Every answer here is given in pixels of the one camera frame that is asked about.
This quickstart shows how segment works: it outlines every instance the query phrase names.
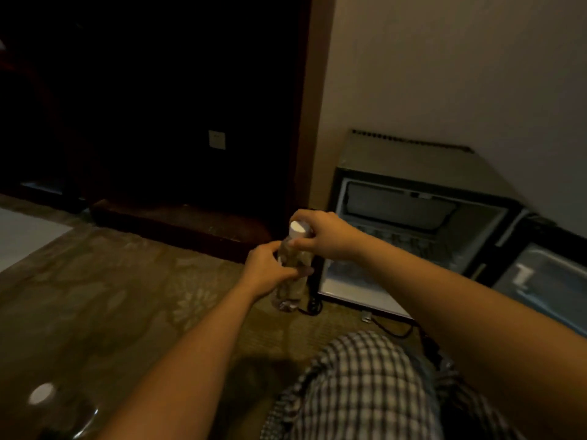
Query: bottle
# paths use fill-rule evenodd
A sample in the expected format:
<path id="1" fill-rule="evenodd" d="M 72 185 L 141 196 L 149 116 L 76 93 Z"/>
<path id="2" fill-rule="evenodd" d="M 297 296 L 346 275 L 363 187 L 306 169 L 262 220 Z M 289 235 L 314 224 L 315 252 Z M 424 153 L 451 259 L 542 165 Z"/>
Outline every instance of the bottle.
<path id="1" fill-rule="evenodd" d="M 42 429 L 38 440 L 81 437 L 98 409 L 80 392 L 44 383 L 31 392 L 28 403 Z"/>
<path id="2" fill-rule="evenodd" d="M 298 237 L 309 237 L 311 234 L 312 229 L 307 222 L 292 221 L 290 234 L 283 240 L 277 251 L 277 261 L 284 267 L 309 266 L 312 263 L 312 253 L 298 251 L 290 247 L 289 242 Z M 280 311 L 296 311 L 304 294 L 305 285 L 306 278 L 284 281 L 273 291 L 271 302 Z"/>

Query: forearm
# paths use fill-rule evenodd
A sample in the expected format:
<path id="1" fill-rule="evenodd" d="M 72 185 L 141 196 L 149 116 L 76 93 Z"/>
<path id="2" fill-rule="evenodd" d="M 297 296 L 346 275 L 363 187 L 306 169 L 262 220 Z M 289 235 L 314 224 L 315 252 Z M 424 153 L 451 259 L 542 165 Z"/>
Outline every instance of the forearm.
<path id="1" fill-rule="evenodd" d="M 204 439 L 253 301 L 234 288 L 140 383 L 100 440 Z"/>
<path id="2" fill-rule="evenodd" d="M 518 426 L 585 429 L 587 342 L 524 305 L 371 236 L 356 261 Z"/>

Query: refrigerator top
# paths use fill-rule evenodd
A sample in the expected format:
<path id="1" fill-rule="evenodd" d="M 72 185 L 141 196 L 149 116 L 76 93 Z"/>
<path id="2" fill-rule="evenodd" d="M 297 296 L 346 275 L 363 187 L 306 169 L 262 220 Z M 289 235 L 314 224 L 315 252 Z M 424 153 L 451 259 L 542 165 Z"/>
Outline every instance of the refrigerator top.
<path id="1" fill-rule="evenodd" d="M 338 167 L 514 199 L 524 199 L 470 148 L 353 130 Z"/>

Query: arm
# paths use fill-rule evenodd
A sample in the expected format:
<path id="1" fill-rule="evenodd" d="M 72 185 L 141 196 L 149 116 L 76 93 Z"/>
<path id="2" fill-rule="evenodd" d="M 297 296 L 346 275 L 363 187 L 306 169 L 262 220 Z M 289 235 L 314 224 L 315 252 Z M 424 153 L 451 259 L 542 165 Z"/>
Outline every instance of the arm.
<path id="1" fill-rule="evenodd" d="M 311 269 L 282 267 L 280 241 L 249 253 L 238 284 L 146 375 L 99 440 L 205 439 L 242 322 L 257 299 Z"/>
<path id="2" fill-rule="evenodd" d="M 292 243 L 367 269 L 463 376 L 529 438 L 587 431 L 587 340 L 457 273 L 366 235 L 333 213 L 298 211 L 313 239 Z"/>

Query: person's left hand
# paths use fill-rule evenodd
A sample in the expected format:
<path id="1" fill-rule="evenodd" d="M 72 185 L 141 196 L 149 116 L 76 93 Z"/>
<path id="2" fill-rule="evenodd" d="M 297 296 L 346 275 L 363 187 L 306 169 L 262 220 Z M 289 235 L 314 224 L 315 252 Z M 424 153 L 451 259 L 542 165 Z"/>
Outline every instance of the person's left hand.
<path id="1" fill-rule="evenodd" d="M 262 244 L 254 250 L 249 251 L 246 257 L 245 269 L 237 287 L 251 294 L 253 301 L 267 295 L 287 279 L 298 279 L 311 275 L 314 272 L 312 267 L 283 267 L 274 258 L 273 253 L 279 248 L 281 241 L 273 241 Z"/>

